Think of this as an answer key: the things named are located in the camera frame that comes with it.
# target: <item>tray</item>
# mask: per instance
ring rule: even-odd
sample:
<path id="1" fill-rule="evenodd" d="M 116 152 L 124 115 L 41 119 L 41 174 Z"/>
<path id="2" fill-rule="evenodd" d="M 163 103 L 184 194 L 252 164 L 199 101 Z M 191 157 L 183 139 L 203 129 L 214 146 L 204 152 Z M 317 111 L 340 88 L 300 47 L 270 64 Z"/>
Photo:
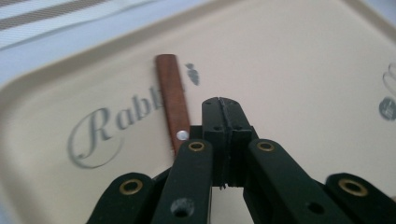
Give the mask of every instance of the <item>tray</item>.
<path id="1" fill-rule="evenodd" d="M 362 3 L 215 1 L 24 74 L 0 93 L 1 203 L 14 223 L 85 223 L 117 176 L 170 167 L 163 53 L 192 124 L 202 101 L 234 99 L 316 180 L 347 172 L 396 195 L 396 123 L 381 115 L 395 32 Z M 252 222 L 241 189 L 213 189 L 211 216 Z"/>

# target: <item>gray circle print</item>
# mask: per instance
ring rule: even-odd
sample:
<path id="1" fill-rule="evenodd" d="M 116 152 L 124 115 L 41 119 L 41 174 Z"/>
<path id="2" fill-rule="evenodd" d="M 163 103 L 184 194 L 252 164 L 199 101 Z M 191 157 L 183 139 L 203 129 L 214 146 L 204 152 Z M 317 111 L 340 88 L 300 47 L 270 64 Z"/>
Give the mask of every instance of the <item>gray circle print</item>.
<path id="1" fill-rule="evenodd" d="M 396 120 L 396 103 L 390 97 L 385 97 L 379 104 L 379 113 L 383 119 Z"/>

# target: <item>brown wooden handle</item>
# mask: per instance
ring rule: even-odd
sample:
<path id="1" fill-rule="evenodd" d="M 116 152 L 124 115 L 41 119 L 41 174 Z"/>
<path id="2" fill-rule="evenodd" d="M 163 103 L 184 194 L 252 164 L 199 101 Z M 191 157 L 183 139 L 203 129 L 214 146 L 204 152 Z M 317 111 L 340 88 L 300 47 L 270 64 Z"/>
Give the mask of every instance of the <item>brown wooden handle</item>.
<path id="1" fill-rule="evenodd" d="M 177 57 L 173 54 L 158 55 L 155 63 L 160 80 L 168 130 L 176 155 L 183 140 L 188 139 L 190 131 L 189 113 L 178 71 Z"/>

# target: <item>black mechanical arm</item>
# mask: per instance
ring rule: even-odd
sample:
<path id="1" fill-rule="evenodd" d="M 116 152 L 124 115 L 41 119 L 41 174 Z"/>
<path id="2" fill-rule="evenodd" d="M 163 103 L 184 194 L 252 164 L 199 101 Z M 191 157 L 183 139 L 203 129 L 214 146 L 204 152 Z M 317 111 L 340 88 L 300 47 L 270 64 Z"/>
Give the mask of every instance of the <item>black mechanical arm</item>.
<path id="1" fill-rule="evenodd" d="M 391 198 L 355 175 L 313 180 L 280 144 L 257 136 L 236 101 L 211 98 L 202 112 L 171 168 L 116 178 L 88 224 L 210 223 L 211 188 L 226 186 L 244 188 L 255 223 L 396 223 Z"/>

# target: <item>striped fabric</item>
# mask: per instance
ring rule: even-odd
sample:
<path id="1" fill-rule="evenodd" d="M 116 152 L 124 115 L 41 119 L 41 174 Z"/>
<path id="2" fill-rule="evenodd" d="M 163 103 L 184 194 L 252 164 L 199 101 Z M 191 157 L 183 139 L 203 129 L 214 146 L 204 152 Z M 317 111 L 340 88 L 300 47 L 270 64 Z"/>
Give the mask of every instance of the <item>striped fabric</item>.
<path id="1" fill-rule="evenodd" d="M 153 0 L 0 0 L 0 49 Z"/>

